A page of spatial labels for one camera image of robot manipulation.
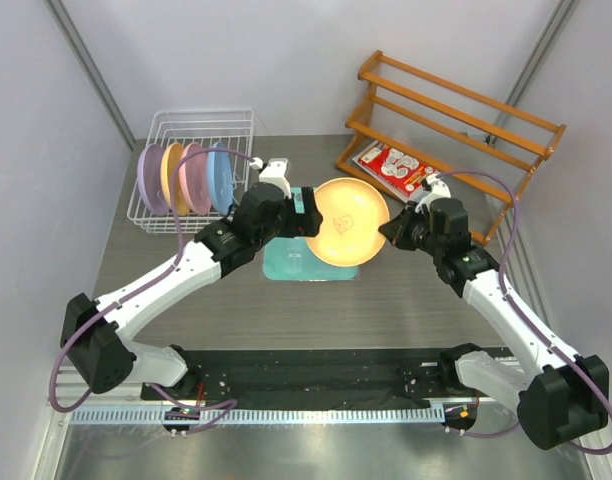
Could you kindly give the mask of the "yellow plate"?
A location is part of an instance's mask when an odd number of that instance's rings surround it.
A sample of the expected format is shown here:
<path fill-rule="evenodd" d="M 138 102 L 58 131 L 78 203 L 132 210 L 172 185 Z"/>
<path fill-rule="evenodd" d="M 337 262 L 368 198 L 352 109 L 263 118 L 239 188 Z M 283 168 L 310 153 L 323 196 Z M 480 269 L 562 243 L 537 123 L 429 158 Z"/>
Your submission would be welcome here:
<path fill-rule="evenodd" d="M 355 267 L 370 261 L 385 245 L 379 227 L 390 219 L 382 195 L 369 183 L 350 177 L 329 180 L 314 191 L 323 217 L 319 233 L 306 244 L 321 261 Z"/>

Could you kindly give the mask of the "blue plate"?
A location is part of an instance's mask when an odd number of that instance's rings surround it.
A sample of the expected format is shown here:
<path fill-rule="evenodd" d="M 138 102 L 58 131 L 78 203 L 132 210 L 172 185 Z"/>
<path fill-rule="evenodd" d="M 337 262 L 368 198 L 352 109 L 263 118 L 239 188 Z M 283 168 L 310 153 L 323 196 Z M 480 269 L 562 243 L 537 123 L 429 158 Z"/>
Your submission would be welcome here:
<path fill-rule="evenodd" d="M 212 205 L 225 216 L 234 201 L 234 178 L 229 155 L 221 141 L 215 142 L 207 154 L 206 175 Z"/>

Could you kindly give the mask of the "pink plate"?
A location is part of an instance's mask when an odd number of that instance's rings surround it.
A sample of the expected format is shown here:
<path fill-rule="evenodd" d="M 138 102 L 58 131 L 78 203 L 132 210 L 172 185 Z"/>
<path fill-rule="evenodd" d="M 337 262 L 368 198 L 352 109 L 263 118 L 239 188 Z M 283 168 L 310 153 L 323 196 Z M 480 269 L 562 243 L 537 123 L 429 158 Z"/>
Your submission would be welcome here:
<path fill-rule="evenodd" d="M 182 158 L 190 157 L 179 171 L 180 188 L 189 208 L 197 215 L 207 215 L 211 199 L 207 186 L 207 153 L 198 143 L 187 145 Z"/>

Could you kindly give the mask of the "orange plate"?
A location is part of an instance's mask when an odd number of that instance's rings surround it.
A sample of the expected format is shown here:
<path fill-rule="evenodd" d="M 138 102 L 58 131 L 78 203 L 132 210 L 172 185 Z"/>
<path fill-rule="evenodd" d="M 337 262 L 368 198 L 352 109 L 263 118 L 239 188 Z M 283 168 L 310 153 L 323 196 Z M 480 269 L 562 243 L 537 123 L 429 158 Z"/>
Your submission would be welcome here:
<path fill-rule="evenodd" d="M 160 165 L 160 180 L 163 198 L 171 211 L 176 211 L 180 216 L 190 213 L 177 179 L 176 168 L 182 158 L 184 147 L 180 143 L 170 144 L 164 151 Z"/>

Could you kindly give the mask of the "purple plate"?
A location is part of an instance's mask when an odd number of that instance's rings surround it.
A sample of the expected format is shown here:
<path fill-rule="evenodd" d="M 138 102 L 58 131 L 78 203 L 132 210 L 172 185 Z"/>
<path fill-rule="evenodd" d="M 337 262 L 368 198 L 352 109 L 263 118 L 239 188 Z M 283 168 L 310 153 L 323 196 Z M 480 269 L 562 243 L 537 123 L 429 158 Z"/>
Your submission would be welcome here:
<path fill-rule="evenodd" d="M 157 144 L 147 145 L 140 153 L 137 163 L 137 184 L 140 197 L 148 211 L 164 216 L 169 207 L 163 197 L 160 167 L 164 149 Z"/>

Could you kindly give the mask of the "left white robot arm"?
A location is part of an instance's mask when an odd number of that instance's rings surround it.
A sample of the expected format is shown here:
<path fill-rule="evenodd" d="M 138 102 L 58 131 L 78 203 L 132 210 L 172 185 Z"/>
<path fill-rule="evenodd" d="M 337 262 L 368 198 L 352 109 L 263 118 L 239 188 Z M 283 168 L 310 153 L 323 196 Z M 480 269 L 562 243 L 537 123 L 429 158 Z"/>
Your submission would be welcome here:
<path fill-rule="evenodd" d="M 232 218 L 198 232 L 181 251 L 133 283 L 96 300 L 79 294 L 67 304 L 61 346 L 94 394 L 123 383 L 153 383 L 176 398 L 191 397 L 199 375 L 179 347 L 153 347 L 135 336 L 161 313 L 250 263 L 276 237 L 315 237 L 323 217 L 314 191 L 301 190 L 304 210 L 270 183 L 248 190 Z"/>

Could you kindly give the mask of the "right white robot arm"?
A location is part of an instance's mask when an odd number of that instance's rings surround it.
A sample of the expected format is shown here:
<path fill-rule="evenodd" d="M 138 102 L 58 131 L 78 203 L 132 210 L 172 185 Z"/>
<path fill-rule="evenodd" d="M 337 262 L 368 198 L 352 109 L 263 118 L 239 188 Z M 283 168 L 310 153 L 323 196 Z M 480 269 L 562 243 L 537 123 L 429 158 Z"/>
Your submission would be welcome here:
<path fill-rule="evenodd" d="M 612 427 L 607 365 L 596 355 L 577 353 L 514 295 L 503 266 L 473 243 L 461 201 L 410 202 L 379 231 L 400 250 L 428 254 L 438 277 L 488 321 L 521 366 L 515 370 L 473 344 L 460 345 L 445 352 L 437 371 L 443 391 L 473 389 L 495 399 L 515 412 L 518 425 L 542 450 Z M 607 455 L 612 442 L 583 451 Z"/>

